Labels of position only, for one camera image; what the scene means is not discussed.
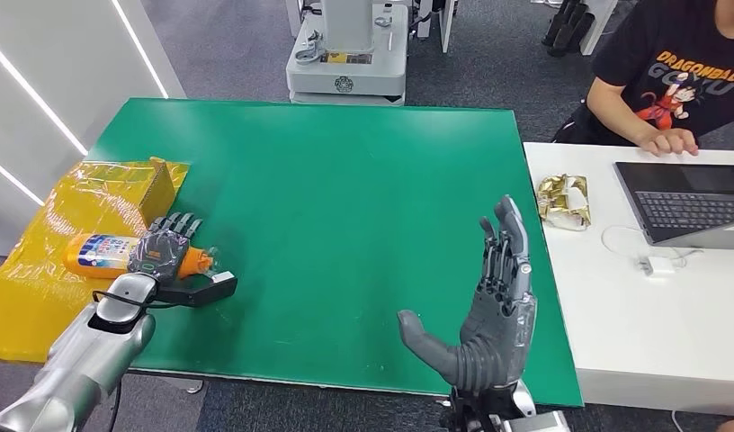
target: led light strip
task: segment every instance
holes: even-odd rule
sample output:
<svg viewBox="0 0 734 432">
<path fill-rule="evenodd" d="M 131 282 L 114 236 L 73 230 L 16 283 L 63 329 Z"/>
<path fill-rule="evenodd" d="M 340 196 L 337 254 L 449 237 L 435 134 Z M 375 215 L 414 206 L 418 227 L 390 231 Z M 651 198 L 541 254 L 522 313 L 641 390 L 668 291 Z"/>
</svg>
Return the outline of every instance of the led light strip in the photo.
<svg viewBox="0 0 734 432">
<path fill-rule="evenodd" d="M 44 201 L 39 199 L 39 197 L 36 196 L 35 193 L 31 192 L 30 189 L 25 187 L 25 184 L 20 183 L 20 180 L 14 178 L 14 175 L 11 175 L 9 171 L 4 169 L 4 167 L 1 165 L 0 165 L 0 174 L 6 177 L 7 180 L 9 180 L 13 185 L 17 186 L 18 189 L 20 189 L 24 194 L 28 195 L 28 197 L 31 198 L 33 201 L 35 201 L 38 205 L 44 205 Z"/>
<path fill-rule="evenodd" d="M 14 78 L 15 81 L 17 81 L 17 84 L 22 87 L 23 90 L 25 90 L 25 93 L 27 93 L 31 99 L 33 99 L 33 102 L 35 102 L 42 111 L 44 111 L 45 114 L 47 114 L 47 117 L 49 117 L 50 120 L 52 120 L 53 123 L 55 123 L 55 126 L 58 127 L 58 129 L 62 132 L 63 135 L 70 141 L 71 144 L 79 151 L 82 155 L 86 156 L 89 154 L 88 151 L 86 151 L 86 148 L 84 148 L 83 145 L 81 145 L 81 142 L 76 138 L 75 135 L 73 135 L 73 132 L 70 131 L 70 129 L 67 128 L 65 123 L 62 122 L 62 120 L 59 119 L 59 117 L 55 114 L 54 111 L 52 111 L 51 108 L 49 108 L 49 105 L 47 105 L 46 102 L 44 102 L 43 99 L 41 99 L 41 96 L 39 96 L 38 93 L 36 93 L 36 90 L 31 87 L 30 84 L 28 84 L 28 81 L 25 80 L 24 77 L 18 72 L 18 70 L 13 66 L 13 64 L 7 59 L 7 57 L 4 56 L 2 51 L 0 50 L 0 63 L 2 66 L 7 69 L 7 72 Z"/>
<path fill-rule="evenodd" d="M 121 4 L 118 3 L 118 0 L 111 0 L 111 2 L 112 2 L 113 7 L 115 7 L 116 12 L 118 12 L 118 16 L 120 16 L 121 21 L 123 21 L 123 26 L 126 27 L 126 31 L 129 32 L 129 36 L 131 37 L 131 40 L 134 41 L 134 45 L 136 45 L 137 51 L 139 51 L 139 55 L 142 56 L 143 60 L 145 60 L 145 65 L 148 67 L 148 70 L 150 71 L 150 75 L 152 75 L 153 79 L 155 80 L 155 84 L 157 85 L 158 90 L 160 90 L 160 94 L 162 94 L 165 99 L 168 99 L 168 93 L 166 93 L 166 89 L 163 87 L 163 83 L 160 82 L 160 78 L 157 77 L 155 68 L 152 66 L 152 63 L 150 63 L 150 59 L 147 53 L 145 53 L 145 49 L 142 48 L 142 44 L 139 43 L 139 38 L 137 37 L 137 33 L 135 33 L 134 29 L 131 28 L 129 19 L 126 18 L 126 14 L 123 12 L 123 9 L 121 8 Z"/>
</svg>

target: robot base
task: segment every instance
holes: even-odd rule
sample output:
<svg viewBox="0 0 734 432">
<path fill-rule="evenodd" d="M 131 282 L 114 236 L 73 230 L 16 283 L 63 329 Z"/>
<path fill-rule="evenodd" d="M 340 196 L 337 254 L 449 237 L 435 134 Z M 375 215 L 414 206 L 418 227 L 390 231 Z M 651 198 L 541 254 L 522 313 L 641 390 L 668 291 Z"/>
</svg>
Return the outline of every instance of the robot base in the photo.
<svg viewBox="0 0 734 432">
<path fill-rule="evenodd" d="M 375 24 L 377 18 L 389 23 L 388 26 Z M 322 15 L 309 14 L 301 25 L 285 68 L 291 102 L 403 105 L 409 26 L 407 7 L 402 4 L 372 6 L 372 47 L 366 52 L 327 50 L 325 19 Z M 299 63 L 296 53 L 310 46 L 308 39 L 314 31 L 324 38 L 320 43 L 325 52 L 315 61 Z"/>
<path fill-rule="evenodd" d="M 390 100 L 385 96 L 374 96 L 371 94 L 291 92 L 291 102 L 294 104 L 402 106 L 404 105 L 404 95 L 402 94 L 399 99 Z"/>
</svg>

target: bottle label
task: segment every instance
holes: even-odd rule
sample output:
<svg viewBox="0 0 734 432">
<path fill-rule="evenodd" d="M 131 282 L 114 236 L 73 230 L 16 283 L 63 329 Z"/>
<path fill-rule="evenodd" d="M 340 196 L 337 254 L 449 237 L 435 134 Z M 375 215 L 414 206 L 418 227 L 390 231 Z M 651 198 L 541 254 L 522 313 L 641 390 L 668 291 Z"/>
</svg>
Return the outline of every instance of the bottle label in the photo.
<svg viewBox="0 0 734 432">
<path fill-rule="evenodd" d="M 81 247 L 78 264 L 125 269 L 129 263 L 129 253 L 135 246 L 136 238 L 94 234 Z"/>
</svg>

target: green tabletop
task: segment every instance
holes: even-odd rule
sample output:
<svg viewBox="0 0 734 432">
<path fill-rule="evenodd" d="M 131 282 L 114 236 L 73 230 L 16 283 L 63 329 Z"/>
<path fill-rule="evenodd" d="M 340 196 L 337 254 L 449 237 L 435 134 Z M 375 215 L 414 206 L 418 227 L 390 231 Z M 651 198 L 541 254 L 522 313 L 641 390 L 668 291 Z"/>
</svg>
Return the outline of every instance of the green tabletop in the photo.
<svg viewBox="0 0 734 432">
<path fill-rule="evenodd" d="M 524 379 L 582 403 L 512 112 L 129 100 L 88 156 L 192 164 L 173 210 L 205 218 L 237 293 L 153 310 L 134 367 L 446 394 L 396 312 L 456 344 L 480 275 L 478 219 L 510 194 L 528 230 L 536 330 Z"/>
</svg>

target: white wall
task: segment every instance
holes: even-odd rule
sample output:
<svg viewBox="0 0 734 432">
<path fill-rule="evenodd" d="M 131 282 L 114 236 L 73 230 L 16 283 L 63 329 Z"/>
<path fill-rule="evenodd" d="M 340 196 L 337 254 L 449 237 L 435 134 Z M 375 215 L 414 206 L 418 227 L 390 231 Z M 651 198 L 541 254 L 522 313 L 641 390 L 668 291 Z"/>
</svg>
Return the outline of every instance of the white wall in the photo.
<svg viewBox="0 0 734 432">
<path fill-rule="evenodd" d="M 139 0 L 0 0 L 1 52 L 87 149 L 130 97 L 162 97 L 114 1 L 164 91 L 184 97 Z M 82 157 L 0 63 L 0 165 L 44 200 Z M 0 175 L 0 255 L 37 209 Z"/>
</svg>

